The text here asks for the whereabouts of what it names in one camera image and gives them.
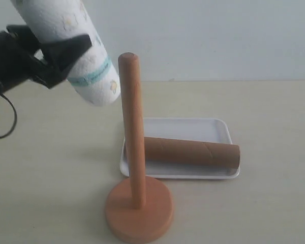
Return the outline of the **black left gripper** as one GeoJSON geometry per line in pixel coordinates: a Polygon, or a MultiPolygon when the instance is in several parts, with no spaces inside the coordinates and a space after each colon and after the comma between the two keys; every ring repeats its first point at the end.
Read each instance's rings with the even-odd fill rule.
{"type": "Polygon", "coordinates": [[[0,31],[0,94],[26,80],[47,88],[64,81],[77,61],[91,48],[88,34],[41,44],[26,25],[8,25],[0,31]],[[35,58],[42,50],[44,60],[35,58]]]}

